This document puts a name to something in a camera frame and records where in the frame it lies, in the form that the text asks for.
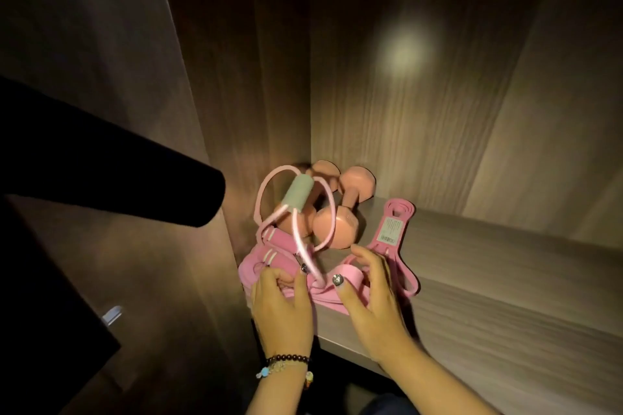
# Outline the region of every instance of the wood grain surface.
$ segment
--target wood grain surface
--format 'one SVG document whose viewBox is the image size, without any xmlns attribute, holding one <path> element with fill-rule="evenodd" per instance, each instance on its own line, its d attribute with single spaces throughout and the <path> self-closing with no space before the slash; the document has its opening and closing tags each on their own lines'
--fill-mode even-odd
<svg viewBox="0 0 623 415">
<path fill-rule="evenodd" d="M 167 0 L 4 8 L 0 74 L 208 161 Z M 215 394 L 244 409 L 259 361 L 222 213 L 195 229 L 11 201 L 95 313 L 123 308 L 110 327 L 121 350 L 66 413 L 206 411 Z"/>
<path fill-rule="evenodd" d="M 253 204 L 271 169 L 310 162 L 307 0 L 169 0 L 236 259 L 255 242 Z M 266 216 L 292 182 L 267 189 Z"/>
<path fill-rule="evenodd" d="M 382 198 L 359 206 L 367 244 Z M 347 251 L 319 255 L 325 270 Z M 623 397 L 623 254 L 418 210 L 401 256 L 430 354 L 507 415 L 619 413 Z M 383 373 L 349 318 L 316 306 L 321 347 Z"/>
<path fill-rule="evenodd" d="M 425 209 L 623 246 L 620 2 L 312 0 L 312 160 Z"/>
</svg>

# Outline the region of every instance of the glittery fingernail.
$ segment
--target glittery fingernail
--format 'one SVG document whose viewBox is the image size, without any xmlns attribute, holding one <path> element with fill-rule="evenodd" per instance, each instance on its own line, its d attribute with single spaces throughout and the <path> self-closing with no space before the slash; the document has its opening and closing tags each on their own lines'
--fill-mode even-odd
<svg viewBox="0 0 623 415">
<path fill-rule="evenodd" d="M 341 274 L 333 274 L 333 285 L 339 287 L 342 284 L 344 284 L 344 276 Z"/>
</svg>

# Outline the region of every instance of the person's left hand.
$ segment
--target person's left hand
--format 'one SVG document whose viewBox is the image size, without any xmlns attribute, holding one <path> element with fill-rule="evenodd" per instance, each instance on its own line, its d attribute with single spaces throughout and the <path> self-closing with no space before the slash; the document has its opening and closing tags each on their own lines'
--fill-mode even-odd
<svg viewBox="0 0 623 415">
<path fill-rule="evenodd" d="M 294 299 L 286 299 L 280 285 L 294 286 Z M 307 275 L 292 278 L 281 269 L 265 267 L 251 288 L 251 313 L 267 358 L 274 355 L 309 356 L 312 352 L 312 303 Z"/>
</svg>

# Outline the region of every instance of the orange dumbbell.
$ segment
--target orange dumbbell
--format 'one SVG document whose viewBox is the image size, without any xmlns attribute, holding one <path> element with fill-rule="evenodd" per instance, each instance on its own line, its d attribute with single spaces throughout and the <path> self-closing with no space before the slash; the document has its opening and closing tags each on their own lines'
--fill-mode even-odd
<svg viewBox="0 0 623 415">
<path fill-rule="evenodd" d="M 353 166 L 339 177 L 339 191 L 342 203 L 337 209 L 335 235 L 329 242 L 329 247 L 344 249 L 351 246 L 357 239 L 359 220 L 353 213 L 357 202 L 368 200 L 374 195 L 376 180 L 370 171 L 361 166 Z M 321 240 L 328 236 L 331 230 L 331 210 L 325 207 L 319 210 L 314 218 L 312 230 Z"/>
<path fill-rule="evenodd" d="M 338 190 L 339 169 L 335 164 L 331 163 L 331 161 L 316 161 L 310 168 L 307 169 L 305 174 L 312 177 L 320 176 L 327 181 L 329 187 L 333 192 Z M 309 194 L 309 197 L 307 198 L 307 202 L 303 207 L 303 211 L 298 216 L 298 225 L 301 238 L 312 234 L 312 224 L 316 216 L 316 209 L 314 208 L 314 204 L 323 192 L 324 189 L 322 185 L 316 182 Z M 280 205 L 281 202 L 277 204 L 275 210 L 279 208 Z M 284 215 L 281 215 L 276 225 L 279 227 L 280 230 L 292 234 L 292 219 L 290 218 L 290 213 L 288 212 Z"/>
</svg>

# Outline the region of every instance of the bracelet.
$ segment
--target bracelet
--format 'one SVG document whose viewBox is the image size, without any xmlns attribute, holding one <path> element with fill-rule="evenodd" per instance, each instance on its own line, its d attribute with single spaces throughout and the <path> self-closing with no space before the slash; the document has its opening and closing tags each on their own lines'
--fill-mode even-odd
<svg viewBox="0 0 623 415">
<path fill-rule="evenodd" d="M 272 373 L 278 373 L 285 369 L 286 366 L 292 366 L 296 363 L 309 364 L 310 359 L 307 356 L 301 355 L 275 355 L 266 359 L 266 366 L 258 372 L 255 377 L 257 379 L 265 378 Z M 305 373 L 305 389 L 307 389 L 313 382 L 313 373 L 307 371 Z"/>
</svg>

